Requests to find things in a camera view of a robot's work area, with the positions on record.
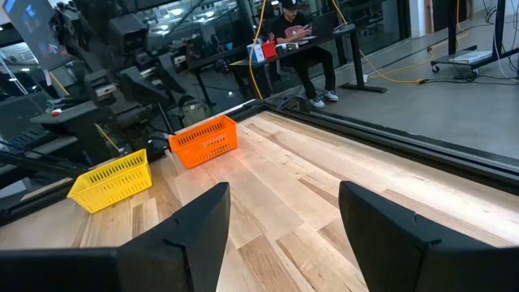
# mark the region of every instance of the white sneaker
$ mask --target white sneaker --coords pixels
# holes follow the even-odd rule
[[[314,98],[313,100],[309,100],[310,104],[313,105],[316,109],[322,109],[324,108],[324,102],[321,101],[318,97]]]
[[[324,94],[324,97],[326,97],[326,99],[328,99],[329,101],[339,101],[339,97],[335,93],[335,90],[328,90]]]

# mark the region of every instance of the red box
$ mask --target red box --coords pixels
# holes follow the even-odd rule
[[[277,56],[275,41],[268,41],[264,43],[261,48],[263,49],[263,55],[265,56],[265,59],[275,58]]]

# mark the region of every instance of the box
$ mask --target box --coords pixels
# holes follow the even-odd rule
[[[262,45],[263,47],[263,55],[266,59],[277,57],[276,52],[276,42],[275,41],[267,41]]]
[[[247,46],[247,52],[249,56],[251,56],[252,44]],[[263,49],[261,48],[261,43],[259,41],[256,42],[254,46],[254,53],[252,54],[252,62],[263,62],[265,60],[265,56],[263,54]]]

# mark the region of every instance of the black shirt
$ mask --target black shirt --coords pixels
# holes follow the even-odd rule
[[[282,15],[272,23],[272,32],[276,38],[287,38],[293,36],[299,29],[307,24],[307,19],[302,13],[298,12],[292,22],[286,20],[285,16]]]

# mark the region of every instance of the black desk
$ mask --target black desk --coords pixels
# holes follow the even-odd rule
[[[333,33],[333,36],[331,37],[325,37],[325,38],[317,38],[312,41],[310,41],[309,44],[299,46],[299,49],[291,50],[290,52],[287,52],[282,55],[278,55],[275,58],[269,58],[267,60],[264,60],[262,62],[253,62],[252,67],[263,67],[265,64],[268,64],[270,62],[275,62],[277,60],[289,57],[293,54],[300,53],[304,50],[310,49],[312,47],[315,47],[317,45],[321,45],[327,41],[331,41],[333,39],[337,39],[346,35],[350,35],[350,42],[351,42],[351,50],[352,50],[352,57],[354,60],[354,66],[355,66],[355,78],[357,80],[357,84],[342,84],[339,87],[345,88],[345,89],[353,89],[353,90],[363,90],[368,92],[377,92],[377,93],[384,93],[387,91],[386,88],[379,88],[379,87],[372,87],[372,86],[366,86],[364,84],[364,76],[362,73],[362,62],[361,62],[361,56],[360,56],[360,49],[358,47],[358,37],[357,37],[357,28],[355,27],[355,24],[348,24],[343,30],[340,30],[339,32]],[[230,64],[231,67],[249,67],[249,59],[243,59],[237,62],[234,62]],[[259,98],[257,96],[256,90],[253,89],[253,93],[256,95],[256,98]]]
[[[57,117],[44,113],[31,122],[41,124],[45,129],[63,135],[73,135],[85,149],[93,165],[98,165],[112,158],[106,143],[94,123],[107,119],[109,109],[101,109],[91,101],[65,109]]]
[[[205,59],[202,59],[199,61],[190,62],[189,60],[187,60],[187,70],[195,72],[195,76],[196,76],[196,79],[198,80],[198,84],[200,85],[200,89],[202,89],[202,93],[204,95],[205,102],[209,106],[214,106],[216,104],[211,101],[211,98],[209,98],[208,91],[205,88],[204,82],[202,81],[202,77],[200,76],[200,74],[202,73],[202,67],[211,65],[217,60],[220,60],[223,58],[228,58],[228,57],[234,56],[235,54],[240,54],[241,52],[246,51],[246,50],[247,50],[247,46],[241,45],[230,51],[215,54],[209,58],[205,58]]]

